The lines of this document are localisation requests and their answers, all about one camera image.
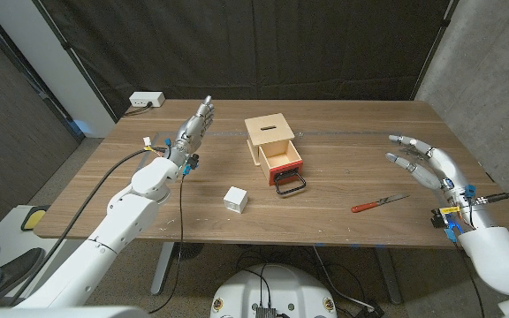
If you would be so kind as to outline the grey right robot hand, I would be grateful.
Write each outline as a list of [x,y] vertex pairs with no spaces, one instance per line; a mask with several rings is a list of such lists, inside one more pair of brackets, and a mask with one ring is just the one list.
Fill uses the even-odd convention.
[[460,170],[459,165],[444,150],[434,148],[421,140],[403,135],[390,135],[389,140],[393,143],[413,148],[427,160],[434,173],[429,172],[419,164],[410,163],[407,159],[393,153],[385,154],[390,162],[407,170],[420,185],[432,190],[441,189],[444,192],[456,188],[464,188],[468,185],[468,181]]

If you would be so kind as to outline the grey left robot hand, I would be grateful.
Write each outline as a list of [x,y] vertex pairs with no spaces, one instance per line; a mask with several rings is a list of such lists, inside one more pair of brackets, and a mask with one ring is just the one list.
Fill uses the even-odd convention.
[[211,96],[208,95],[197,112],[179,128],[168,159],[181,167],[187,157],[194,154],[201,146],[203,136],[212,124],[214,115],[215,107]]

